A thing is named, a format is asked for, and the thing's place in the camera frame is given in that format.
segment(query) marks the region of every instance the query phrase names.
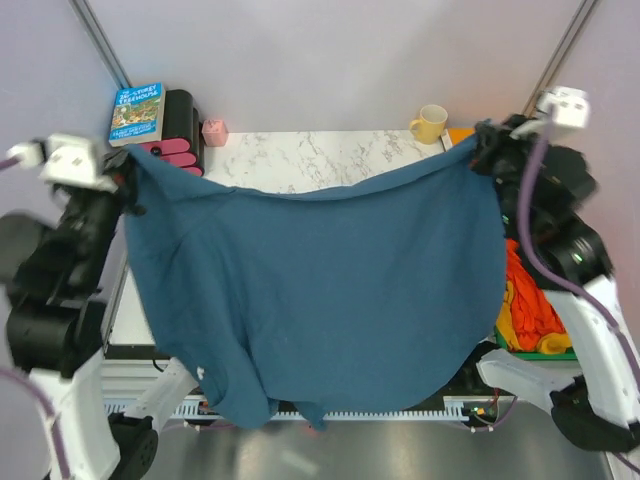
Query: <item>pink object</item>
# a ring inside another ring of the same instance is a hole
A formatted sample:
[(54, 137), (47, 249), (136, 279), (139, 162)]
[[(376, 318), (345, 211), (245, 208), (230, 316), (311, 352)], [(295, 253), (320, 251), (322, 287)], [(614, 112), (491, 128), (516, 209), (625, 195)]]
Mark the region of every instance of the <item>pink object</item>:
[(167, 140), (160, 140), (159, 142), (141, 143), (140, 146), (147, 152), (151, 152), (153, 148), (159, 148), (163, 156), (187, 152), (191, 148), (189, 141), (184, 138), (169, 138)]
[(202, 125), (202, 136), (208, 147), (223, 147), (229, 132), (222, 120), (206, 120)]
[(204, 175), (204, 171), (200, 167), (184, 167), (183, 170), (192, 173), (196, 177), (201, 177)]
[(161, 157), (158, 157), (158, 158), (167, 163), (170, 163), (174, 167), (181, 167), (181, 168), (190, 167), (198, 163), (198, 159), (191, 152), (176, 153), (174, 155), (162, 155)]

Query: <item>book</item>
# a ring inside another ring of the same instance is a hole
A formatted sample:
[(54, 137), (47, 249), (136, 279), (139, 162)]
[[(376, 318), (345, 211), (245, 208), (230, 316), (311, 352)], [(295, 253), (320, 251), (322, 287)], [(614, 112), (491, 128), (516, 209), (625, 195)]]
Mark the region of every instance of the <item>book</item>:
[(475, 133), (474, 128), (445, 128), (442, 135), (440, 135), (440, 141), (444, 147), (444, 151), (451, 149), (454, 145), (457, 145), (465, 138)]
[(165, 95), (161, 83), (120, 90), (111, 118), (111, 146), (161, 140)]

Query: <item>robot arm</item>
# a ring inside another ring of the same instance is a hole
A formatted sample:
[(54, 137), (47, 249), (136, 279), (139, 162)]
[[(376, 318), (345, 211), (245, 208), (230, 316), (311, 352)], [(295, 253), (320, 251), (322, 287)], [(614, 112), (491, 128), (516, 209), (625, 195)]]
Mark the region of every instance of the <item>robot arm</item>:
[(41, 178), (69, 195), (55, 228), (24, 214), (0, 220), (0, 283), (12, 306), (7, 340), (16, 367), (43, 393), (50, 478), (140, 479), (153, 462), (159, 432), (197, 383), (172, 359), (135, 404), (105, 415), (105, 305), (91, 298), (118, 218), (143, 211), (133, 165), (125, 152), (98, 157), (90, 141), (68, 135), (20, 144), (9, 155), (27, 167), (48, 157)]
[[(556, 88), (540, 98), (538, 118), (513, 116), (498, 127), (479, 124), (472, 166), (493, 177), (507, 236), (520, 241), (523, 264), (546, 289), (583, 375), (553, 374), (505, 351), (484, 355), (477, 368), (487, 385), (548, 412), (578, 447), (628, 452), (640, 443), (638, 352), (602, 240), (574, 213), (595, 190), (595, 181), (580, 154), (563, 147), (547, 151), (544, 138), (554, 128), (561, 134), (584, 128), (588, 111), (584, 92)], [(542, 128), (545, 135), (537, 141)]]

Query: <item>blue cloth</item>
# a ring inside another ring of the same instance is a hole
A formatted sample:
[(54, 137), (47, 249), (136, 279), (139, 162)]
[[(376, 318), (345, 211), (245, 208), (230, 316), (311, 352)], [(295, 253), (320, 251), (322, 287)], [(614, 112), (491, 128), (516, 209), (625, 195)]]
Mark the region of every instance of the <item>blue cloth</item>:
[(277, 401), (317, 428), (328, 411), (408, 408), (490, 334), (506, 248), (474, 139), (351, 187), (230, 188), (139, 147), (129, 263), (159, 350), (215, 410), (259, 427)]

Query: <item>metal pole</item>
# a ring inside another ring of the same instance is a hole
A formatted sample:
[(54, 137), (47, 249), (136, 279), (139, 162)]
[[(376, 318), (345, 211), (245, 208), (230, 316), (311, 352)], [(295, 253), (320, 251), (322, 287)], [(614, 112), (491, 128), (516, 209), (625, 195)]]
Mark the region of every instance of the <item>metal pole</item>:
[(540, 91), (545, 88), (549, 88), (553, 86), (553, 82), (555, 81), (558, 73), (560, 72), (560, 68), (566, 61), (569, 53), (573, 49), (576, 44), (580, 34), (584, 30), (584, 27), (587, 24), (587, 21), (595, 11), (595, 7), (600, 3), (600, 0), (583, 0), (575, 15), (571, 19), (567, 30), (564, 32), (560, 43), (556, 47), (556, 50), (553, 52), (549, 63), (545, 67), (538, 83), (536, 84), (533, 92), (531, 92), (531, 96), (529, 97), (529, 101), (524, 106), (522, 113), (527, 116), (531, 116), (536, 107), (536, 102), (538, 101), (538, 95)]
[(80, 23), (84, 26), (84, 29), (96, 47), (98, 54), (100, 54), (105, 67), (109, 70), (109, 73), (113, 77), (118, 88), (129, 88), (131, 86), (131, 82), (124, 71), (124, 68), (122, 68), (122, 65), (111, 47), (107, 36), (102, 30), (102, 27), (98, 23), (98, 19), (87, 3), (87, 0), (69, 0), (69, 4), (76, 12)]

